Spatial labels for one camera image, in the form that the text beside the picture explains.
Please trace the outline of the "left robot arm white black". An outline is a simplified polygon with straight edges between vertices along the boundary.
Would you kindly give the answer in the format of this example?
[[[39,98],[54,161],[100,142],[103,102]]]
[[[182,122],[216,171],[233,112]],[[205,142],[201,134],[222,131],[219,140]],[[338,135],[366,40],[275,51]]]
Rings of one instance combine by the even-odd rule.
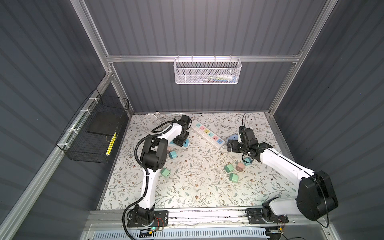
[[[164,122],[152,129],[135,146],[135,160],[144,170],[141,198],[134,208],[138,217],[146,221],[155,217],[156,186],[167,160],[168,144],[172,142],[179,147],[183,146],[189,137],[191,124],[191,118],[186,115],[182,115],[179,120]]]

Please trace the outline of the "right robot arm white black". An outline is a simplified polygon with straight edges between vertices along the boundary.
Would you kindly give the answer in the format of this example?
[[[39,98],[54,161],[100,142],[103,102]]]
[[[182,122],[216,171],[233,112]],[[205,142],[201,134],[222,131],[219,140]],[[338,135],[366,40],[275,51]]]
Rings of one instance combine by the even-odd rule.
[[[302,215],[310,221],[339,206],[330,176],[315,172],[280,154],[268,143],[260,143],[251,128],[240,126],[235,138],[227,141],[227,150],[248,156],[251,162],[264,164],[289,180],[298,190],[293,197],[274,197],[263,203],[261,215],[266,223],[274,223],[282,216]]]

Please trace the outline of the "teal blue power strip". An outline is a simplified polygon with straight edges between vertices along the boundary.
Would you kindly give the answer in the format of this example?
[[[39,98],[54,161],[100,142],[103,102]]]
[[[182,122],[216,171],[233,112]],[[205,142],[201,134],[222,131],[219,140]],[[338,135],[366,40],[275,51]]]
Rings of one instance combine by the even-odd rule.
[[[189,139],[174,138],[172,141],[168,141],[168,144],[172,145],[172,146],[179,146],[179,147],[187,148],[189,146]]]

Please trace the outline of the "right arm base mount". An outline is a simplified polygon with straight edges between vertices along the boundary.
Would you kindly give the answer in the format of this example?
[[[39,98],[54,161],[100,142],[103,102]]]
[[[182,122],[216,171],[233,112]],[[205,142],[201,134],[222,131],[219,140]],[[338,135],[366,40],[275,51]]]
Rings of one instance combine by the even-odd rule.
[[[245,210],[249,224],[287,224],[289,219],[285,215],[277,216],[264,208],[248,208]]]

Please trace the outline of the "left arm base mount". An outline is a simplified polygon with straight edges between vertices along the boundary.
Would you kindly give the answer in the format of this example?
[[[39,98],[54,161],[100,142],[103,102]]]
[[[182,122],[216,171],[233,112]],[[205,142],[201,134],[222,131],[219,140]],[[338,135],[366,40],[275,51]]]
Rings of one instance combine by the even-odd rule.
[[[169,211],[151,211],[136,213],[135,210],[128,212],[126,226],[128,228],[139,227],[166,227],[168,225]]]

